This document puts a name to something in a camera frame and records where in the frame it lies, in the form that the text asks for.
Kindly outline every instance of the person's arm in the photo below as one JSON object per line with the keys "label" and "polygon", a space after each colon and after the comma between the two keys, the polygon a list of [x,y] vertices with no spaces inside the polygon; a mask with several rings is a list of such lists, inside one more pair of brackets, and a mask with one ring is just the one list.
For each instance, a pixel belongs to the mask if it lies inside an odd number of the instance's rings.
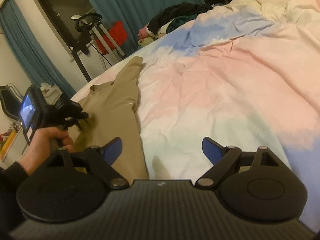
{"label": "person's arm", "polygon": [[19,185],[31,175],[50,155],[49,140],[62,139],[63,145],[73,152],[73,141],[67,131],[57,127],[38,129],[26,154],[5,171],[0,172],[0,227],[11,231],[24,221],[16,200]]}

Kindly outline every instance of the ribbed black surface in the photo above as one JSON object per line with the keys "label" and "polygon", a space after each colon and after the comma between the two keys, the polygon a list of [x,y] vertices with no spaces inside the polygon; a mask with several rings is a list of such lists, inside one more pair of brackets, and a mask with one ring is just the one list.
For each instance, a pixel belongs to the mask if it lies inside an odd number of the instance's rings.
{"label": "ribbed black surface", "polygon": [[310,240],[313,233],[296,220],[256,224],[229,213],[211,191],[189,181],[136,181],[113,191],[84,219],[62,225],[26,221],[15,239],[47,240]]}

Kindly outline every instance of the white sticker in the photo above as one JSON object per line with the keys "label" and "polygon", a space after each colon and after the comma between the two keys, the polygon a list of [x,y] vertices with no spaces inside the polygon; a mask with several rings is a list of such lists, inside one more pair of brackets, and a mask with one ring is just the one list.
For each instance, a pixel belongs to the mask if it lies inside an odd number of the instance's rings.
{"label": "white sticker", "polygon": [[32,132],[33,132],[33,130],[32,130],[32,128],[31,128],[31,126],[29,127],[29,130],[28,130],[28,132],[27,132],[27,137],[28,137],[28,139],[30,139],[30,137],[31,137],[31,135],[32,135]]}

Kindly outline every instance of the bed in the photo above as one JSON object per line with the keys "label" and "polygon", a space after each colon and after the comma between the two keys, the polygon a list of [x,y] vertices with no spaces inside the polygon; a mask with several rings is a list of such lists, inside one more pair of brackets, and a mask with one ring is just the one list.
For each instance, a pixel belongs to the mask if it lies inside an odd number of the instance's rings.
{"label": "bed", "polygon": [[300,178],[300,220],[320,230],[320,0],[233,0],[98,76],[144,58],[137,117],[150,179],[195,182],[212,164],[210,137],[243,151],[268,146]]}

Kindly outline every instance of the black cable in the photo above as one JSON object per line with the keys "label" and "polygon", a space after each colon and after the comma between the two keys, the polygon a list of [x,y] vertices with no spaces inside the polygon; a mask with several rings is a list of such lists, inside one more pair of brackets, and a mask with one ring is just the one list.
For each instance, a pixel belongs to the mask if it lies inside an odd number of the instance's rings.
{"label": "black cable", "polygon": [[112,66],[112,65],[110,64],[109,60],[108,60],[100,51],[98,51],[98,49],[91,43],[91,41],[89,41],[89,43],[91,44],[92,47],[94,47],[94,49],[95,49],[101,56],[103,56],[103,57],[106,59],[106,61],[109,63],[109,65]]}

